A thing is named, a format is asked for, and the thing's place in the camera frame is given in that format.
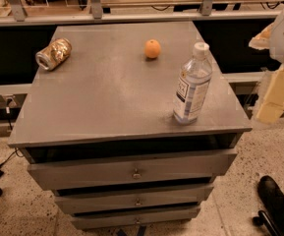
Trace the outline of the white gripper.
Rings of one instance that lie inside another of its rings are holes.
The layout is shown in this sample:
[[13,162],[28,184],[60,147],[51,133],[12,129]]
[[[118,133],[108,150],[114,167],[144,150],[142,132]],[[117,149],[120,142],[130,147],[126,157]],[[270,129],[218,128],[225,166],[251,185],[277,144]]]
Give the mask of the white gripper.
[[[269,49],[270,57],[284,63],[284,9],[273,24],[268,25],[249,42],[256,50]],[[256,119],[264,124],[276,122],[284,113],[284,64],[274,71],[261,97]]]

